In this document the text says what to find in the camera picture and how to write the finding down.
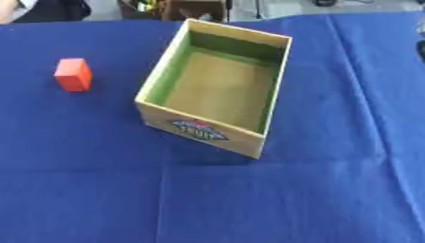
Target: blue fabric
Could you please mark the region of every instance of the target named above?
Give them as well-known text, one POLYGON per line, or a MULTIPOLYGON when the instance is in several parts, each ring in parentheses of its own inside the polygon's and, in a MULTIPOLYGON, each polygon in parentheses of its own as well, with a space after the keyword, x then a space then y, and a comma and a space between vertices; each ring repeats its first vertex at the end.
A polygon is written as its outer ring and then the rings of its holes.
POLYGON ((261 159, 143 125, 179 23, 0 28, 0 242, 424 242, 417 13, 237 26, 294 37, 261 159), (84 57, 90 92, 53 81, 84 57))

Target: wooden box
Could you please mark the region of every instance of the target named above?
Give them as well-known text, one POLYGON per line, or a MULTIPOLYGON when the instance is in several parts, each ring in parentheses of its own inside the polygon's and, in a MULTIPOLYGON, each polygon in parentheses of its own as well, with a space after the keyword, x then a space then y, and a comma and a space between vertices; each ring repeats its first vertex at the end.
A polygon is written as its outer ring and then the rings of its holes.
POLYGON ((146 124, 259 158, 291 38, 187 20, 135 98, 146 124))

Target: orange block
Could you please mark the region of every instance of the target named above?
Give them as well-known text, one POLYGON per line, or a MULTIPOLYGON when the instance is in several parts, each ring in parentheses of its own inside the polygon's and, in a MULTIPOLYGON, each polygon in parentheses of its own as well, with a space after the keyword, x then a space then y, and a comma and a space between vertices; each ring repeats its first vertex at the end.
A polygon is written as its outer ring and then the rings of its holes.
POLYGON ((66 58, 58 63, 55 79, 66 91, 90 89, 92 73, 83 58, 66 58))

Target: label on box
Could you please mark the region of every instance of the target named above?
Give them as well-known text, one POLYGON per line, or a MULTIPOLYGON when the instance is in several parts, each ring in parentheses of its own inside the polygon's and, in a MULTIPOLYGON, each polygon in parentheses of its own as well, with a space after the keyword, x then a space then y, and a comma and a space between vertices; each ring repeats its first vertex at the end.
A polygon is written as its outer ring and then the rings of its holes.
POLYGON ((214 130, 203 121, 170 121, 182 134, 197 140, 229 140, 225 135, 214 130))

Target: green inner lining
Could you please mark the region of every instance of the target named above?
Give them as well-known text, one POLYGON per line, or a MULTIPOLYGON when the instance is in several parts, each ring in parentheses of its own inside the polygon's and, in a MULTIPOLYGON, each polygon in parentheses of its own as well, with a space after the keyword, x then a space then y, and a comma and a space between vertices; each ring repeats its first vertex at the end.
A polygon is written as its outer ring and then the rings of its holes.
MULTIPOLYGON (((155 82, 149 92, 146 101, 157 105, 164 105, 168 96, 173 91, 178 77, 184 70, 191 54, 195 51, 211 55, 237 60, 253 65, 264 65, 273 68, 274 79, 279 75, 279 67, 285 50, 264 44, 236 40, 229 37, 211 35, 195 31, 189 31, 183 37, 177 47, 175 55, 171 58, 163 73, 155 82)), ((271 100, 275 90, 275 84, 268 92, 268 97, 262 112, 258 133, 263 133, 267 123, 271 100)))

